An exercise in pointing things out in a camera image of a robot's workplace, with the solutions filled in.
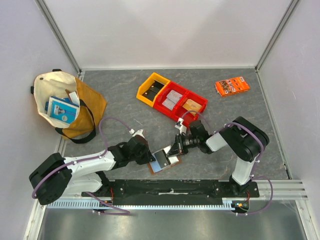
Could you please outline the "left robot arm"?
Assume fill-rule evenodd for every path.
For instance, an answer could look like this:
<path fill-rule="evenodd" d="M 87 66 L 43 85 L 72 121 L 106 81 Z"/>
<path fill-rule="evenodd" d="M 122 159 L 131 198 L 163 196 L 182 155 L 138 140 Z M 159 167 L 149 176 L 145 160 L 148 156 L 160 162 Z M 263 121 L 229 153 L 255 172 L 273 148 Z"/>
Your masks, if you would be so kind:
<path fill-rule="evenodd" d="M 130 162 L 144 165 L 153 161 L 148 141 L 140 134 L 95 154 L 63 157 L 53 153 L 30 174 L 31 196 L 43 206 L 76 192 L 103 197 L 110 192 L 110 184 L 102 172 L 123 168 Z"/>

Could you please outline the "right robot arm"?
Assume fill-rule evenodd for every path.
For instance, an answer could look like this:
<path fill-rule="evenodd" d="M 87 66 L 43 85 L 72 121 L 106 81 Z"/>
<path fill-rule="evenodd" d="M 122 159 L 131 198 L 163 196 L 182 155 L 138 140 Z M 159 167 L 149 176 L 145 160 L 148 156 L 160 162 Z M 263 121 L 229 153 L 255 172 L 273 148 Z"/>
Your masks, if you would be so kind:
<path fill-rule="evenodd" d="M 229 178 L 229 191 L 235 197 L 242 196 L 252 182 L 256 162 L 270 143 L 267 134 L 241 116 L 213 134 L 209 134 L 200 120 L 192 121 L 189 130 L 189 135 L 180 130 L 166 157 L 185 155 L 190 148 L 198 148 L 210 155 L 223 147 L 230 147 L 237 160 Z"/>

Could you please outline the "brown leather card holder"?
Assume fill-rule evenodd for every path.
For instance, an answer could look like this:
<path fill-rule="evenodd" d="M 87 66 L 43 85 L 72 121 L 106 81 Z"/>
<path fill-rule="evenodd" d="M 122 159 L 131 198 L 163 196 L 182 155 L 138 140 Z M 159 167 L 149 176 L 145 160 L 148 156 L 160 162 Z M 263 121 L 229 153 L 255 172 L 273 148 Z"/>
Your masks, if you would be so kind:
<path fill-rule="evenodd" d="M 167 157 L 169 152 L 169 146 L 163 148 L 159 151 L 152 153 L 154 161 L 148 163 L 149 170 L 152 174 L 159 173 L 161 171 L 167 170 L 181 162 L 179 156 L 170 156 Z"/>

